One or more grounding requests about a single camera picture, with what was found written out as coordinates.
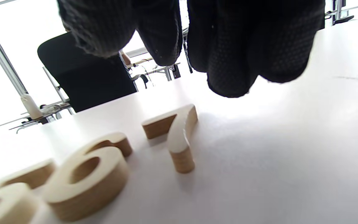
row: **desk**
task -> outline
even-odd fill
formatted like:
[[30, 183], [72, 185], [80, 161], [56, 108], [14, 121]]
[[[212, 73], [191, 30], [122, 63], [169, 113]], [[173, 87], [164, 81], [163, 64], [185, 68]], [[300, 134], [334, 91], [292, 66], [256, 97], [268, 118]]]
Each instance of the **desk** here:
[[[140, 124], [188, 103], [199, 114], [196, 168], [182, 175], [166, 136], [148, 141]], [[358, 223], [358, 23], [320, 31], [304, 75], [287, 84], [259, 78], [227, 99], [205, 76], [183, 77], [0, 141], [0, 177], [50, 157], [60, 164], [113, 131], [134, 149], [129, 181], [78, 223]], [[32, 221], [57, 223], [45, 204]]]

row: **wooden letter edge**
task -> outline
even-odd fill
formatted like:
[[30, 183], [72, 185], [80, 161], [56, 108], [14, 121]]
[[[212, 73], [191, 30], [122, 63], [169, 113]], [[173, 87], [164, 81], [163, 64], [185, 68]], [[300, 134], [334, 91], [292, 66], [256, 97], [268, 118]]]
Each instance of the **wooden letter edge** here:
[[35, 189], [44, 185], [55, 169], [56, 164], [52, 159], [44, 160], [3, 177], [0, 179], [0, 188], [9, 184], [25, 183], [29, 188]]
[[129, 169], [122, 151], [106, 141], [125, 139], [122, 133], [112, 133], [93, 140], [71, 155], [50, 177], [43, 199], [59, 219], [73, 222], [88, 217], [121, 192]]
[[195, 167], [188, 139], [198, 121], [194, 105], [186, 105], [177, 110], [149, 119], [142, 123], [148, 139], [168, 133], [168, 150], [175, 169], [179, 173], [189, 173]]

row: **black glove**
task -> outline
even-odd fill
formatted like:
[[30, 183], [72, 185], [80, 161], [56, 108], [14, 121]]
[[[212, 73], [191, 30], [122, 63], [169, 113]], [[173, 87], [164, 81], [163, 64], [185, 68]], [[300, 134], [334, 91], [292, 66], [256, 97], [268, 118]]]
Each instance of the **black glove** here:
[[[135, 29], [158, 65], [172, 65], [182, 47], [178, 0], [58, 0], [78, 46], [117, 54]], [[188, 54], [207, 72], [215, 93], [240, 97], [258, 75], [273, 82], [299, 77], [307, 66], [324, 0], [188, 0]]]

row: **wooden digit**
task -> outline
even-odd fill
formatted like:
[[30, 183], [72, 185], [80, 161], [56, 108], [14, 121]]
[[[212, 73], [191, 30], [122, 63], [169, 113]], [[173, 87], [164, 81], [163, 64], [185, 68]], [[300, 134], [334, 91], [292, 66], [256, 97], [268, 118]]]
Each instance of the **wooden digit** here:
[[122, 133], [104, 136], [82, 147], [47, 181], [44, 200], [63, 221], [88, 217], [124, 188], [129, 170], [123, 154], [131, 152]]
[[149, 119], [143, 122], [142, 126], [148, 139], [168, 133], [168, 150], [176, 171], [189, 173], [195, 165], [188, 138], [197, 121], [196, 107], [187, 105]]
[[38, 201], [31, 189], [43, 185], [55, 170], [48, 159], [0, 180], [0, 224], [26, 224], [35, 214]]
[[30, 223], [38, 201], [25, 183], [14, 183], [0, 189], [0, 224]]

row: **chair backrest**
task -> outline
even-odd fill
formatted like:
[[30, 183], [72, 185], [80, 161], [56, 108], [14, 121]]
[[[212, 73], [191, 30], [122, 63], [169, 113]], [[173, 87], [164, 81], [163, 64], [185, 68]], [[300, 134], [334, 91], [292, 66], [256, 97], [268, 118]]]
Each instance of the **chair backrest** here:
[[38, 47], [38, 57], [79, 112], [136, 92], [119, 55], [99, 58], [76, 47], [70, 33]]

